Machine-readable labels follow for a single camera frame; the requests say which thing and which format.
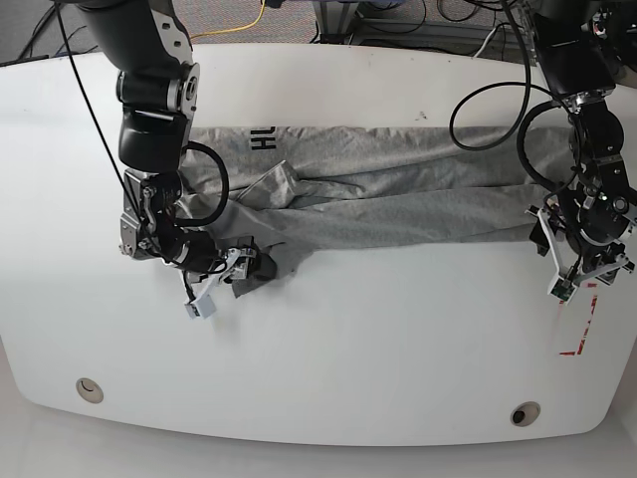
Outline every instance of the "gray fabric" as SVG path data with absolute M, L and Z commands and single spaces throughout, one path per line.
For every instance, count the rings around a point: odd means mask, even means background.
M 513 139 L 467 152 L 445 128 L 267 130 L 194 129 L 191 139 L 212 146 L 230 175 L 232 200 L 210 231 L 220 239 L 255 236 L 280 277 L 319 249 L 526 240 L 533 221 L 525 210 L 546 194 L 520 167 Z M 503 132 L 474 127 L 458 136 L 478 144 Z M 253 150 L 263 137 L 276 149 Z M 527 149 L 542 174 L 568 177 L 567 129 L 533 129 Z M 181 172 L 187 189 L 197 191 L 182 200 L 184 212 L 205 214 L 220 192 L 218 170 L 190 151 Z

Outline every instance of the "white table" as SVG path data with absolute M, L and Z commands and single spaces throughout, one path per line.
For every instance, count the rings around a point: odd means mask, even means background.
M 466 93 L 523 77 L 355 47 L 202 46 L 195 58 L 196 125 L 443 126 Z M 101 55 L 78 64 L 116 150 L 115 70 Z M 587 316 L 556 319 L 552 266 L 531 243 L 316 253 L 283 284 L 240 300 L 225 289 L 212 324 L 190 322 L 175 271 L 117 251 L 121 191 L 68 62 L 4 69 L 0 87 L 0 336 L 28 399 L 189 433 L 346 445 L 538 438 L 604 417 L 637 336 L 632 278 L 600 291 L 576 357 L 557 343 L 579 342 Z M 509 124 L 521 95 L 487 94 L 460 124 Z M 637 96 L 619 88 L 609 104 L 637 177 Z M 79 398 L 85 376 L 103 403 Z M 526 401 L 539 419 L 512 426 Z

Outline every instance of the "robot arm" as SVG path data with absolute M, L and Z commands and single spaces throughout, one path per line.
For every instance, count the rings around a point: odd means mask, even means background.
M 138 171 L 176 171 L 194 117 L 199 66 L 171 0 L 65 3 L 78 4 L 98 44 L 120 69 L 119 159 Z
M 188 32 L 171 0 L 63 0 L 77 4 L 108 59 L 119 68 L 116 94 L 123 106 L 119 159 L 124 173 L 121 252 L 133 259 L 161 258 L 181 269 L 192 317 L 214 311 L 208 294 L 196 297 L 192 282 L 267 282 L 276 264 L 252 237 L 221 249 L 208 232 L 226 205 L 229 181 L 223 160 L 210 147 L 188 140 L 196 111 L 199 65 Z M 188 149 L 210 156 L 220 169 L 222 194 L 214 212 L 200 219 L 178 218 L 182 194 L 178 168 Z
M 549 293 L 565 302 L 585 280 L 596 278 L 610 285 L 620 269 L 634 270 L 625 255 L 624 241 L 637 225 L 637 191 L 630 187 L 621 156 L 623 128 L 605 101 L 615 83 L 590 28 L 601 5 L 597 1 L 536 0 L 528 2 L 526 9 L 546 84 L 568 106 L 573 119 L 571 149 L 578 169 L 577 185 L 570 189 L 551 185 L 546 179 L 539 181 L 554 192 L 557 204 L 531 209 L 538 220 L 531 240 L 540 254 L 551 252 L 557 269 Z M 523 164 L 529 164 L 524 154 L 526 129 L 533 118 L 551 108 L 556 105 L 535 107 L 529 112 L 530 120 L 523 121 L 518 143 Z M 572 268 L 562 263 L 556 251 L 558 232 L 578 255 Z
M 222 269 L 230 282 L 246 279 L 262 262 L 271 263 L 251 238 L 223 251 L 206 232 L 193 230 L 218 217 L 229 186 L 221 158 L 207 146 L 188 142 L 199 66 L 192 60 L 188 33 L 171 0 L 63 1 L 78 5 L 106 56 L 120 69 L 119 158 L 130 167 L 124 175 L 122 252 L 135 259 L 160 257 L 200 275 L 216 274 L 223 265 L 230 268 Z M 582 29 L 602 4 L 606 5 L 591 0 L 526 0 L 523 7 L 546 83 L 575 119 L 572 148 L 578 185 L 551 185 L 547 189 L 557 197 L 558 207 L 545 204 L 542 211 L 532 211 L 538 224 L 531 239 L 543 255 L 551 251 L 557 267 L 549 291 L 566 301 L 584 279 L 596 277 L 611 284 L 620 268 L 634 268 L 622 242 L 637 225 L 637 192 L 628 183 L 620 154 L 623 129 L 604 100 L 615 84 L 593 31 Z M 531 120 L 549 108 L 531 110 Z M 521 128 L 523 153 L 530 123 L 523 121 Z M 177 169 L 188 148 L 210 155 L 225 176 L 225 195 L 217 211 L 201 220 L 179 219 L 174 213 L 182 191 Z M 579 256 L 570 269 L 553 250 L 558 231 Z M 274 278 L 276 267 L 269 269 L 261 277 Z M 195 301 L 192 290 L 189 296 Z

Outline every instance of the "floor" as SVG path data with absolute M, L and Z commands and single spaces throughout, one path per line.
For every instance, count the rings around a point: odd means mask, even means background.
M 462 0 L 440 0 L 444 12 L 451 18 L 461 18 L 471 12 Z M 259 0 L 173 0 L 182 23 L 191 34 L 231 28 L 252 22 L 259 13 Z M 17 58 L 31 37 L 38 20 L 51 6 L 51 0 L 2 0 L 0 2 L 0 63 Z M 425 14 L 429 20 L 444 21 L 437 9 L 436 0 L 405 0 L 399 8 L 374 12 L 374 16 L 401 19 L 420 23 Z M 67 34 L 77 33 L 71 39 L 74 52 L 85 52 L 96 45 L 91 33 L 73 6 L 63 10 Z M 494 14 L 480 11 L 470 23 L 492 25 Z M 315 34 L 315 13 L 307 0 L 288 0 L 279 10 L 267 9 L 261 22 L 244 32 L 216 35 L 198 40 L 201 43 L 307 43 Z M 54 56 L 62 50 L 62 37 L 56 22 L 52 22 L 38 40 L 33 56 Z

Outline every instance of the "yellow cable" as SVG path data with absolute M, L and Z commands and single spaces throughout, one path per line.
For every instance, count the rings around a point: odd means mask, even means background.
M 216 32 L 198 33 L 190 37 L 190 40 L 194 40 L 195 38 L 201 38 L 201 37 L 209 37 L 212 35 L 219 35 L 220 33 L 234 33 L 234 32 L 241 32 L 243 30 L 248 30 L 249 28 L 252 28 L 259 23 L 265 11 L 266 11 L 266 0 L 261 0 L 261 12 L 259 12 L 259 16 L 257 17 L 257 20 L 255 20 L 254 22 L 248 25 L 244 25 L 243 27 L 229 28 L 227 30 L 217 30 Z

